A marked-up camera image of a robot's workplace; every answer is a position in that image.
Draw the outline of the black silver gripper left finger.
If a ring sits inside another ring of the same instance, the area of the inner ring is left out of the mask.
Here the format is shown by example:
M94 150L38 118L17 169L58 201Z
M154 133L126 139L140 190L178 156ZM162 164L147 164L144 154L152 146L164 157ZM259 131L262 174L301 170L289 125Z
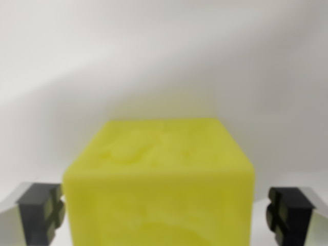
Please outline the black silver gripper left finger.
M50 245L66 208L60 183L22 182L1 200L1 245Z

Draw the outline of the black silver gripper right finger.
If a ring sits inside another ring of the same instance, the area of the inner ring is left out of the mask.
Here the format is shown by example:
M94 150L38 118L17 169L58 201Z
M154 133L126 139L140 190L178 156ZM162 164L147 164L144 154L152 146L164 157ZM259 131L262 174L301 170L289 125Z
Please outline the black silver gripper right finger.
M309 187L271 187L266 222L278 245L327 245L327 202Z

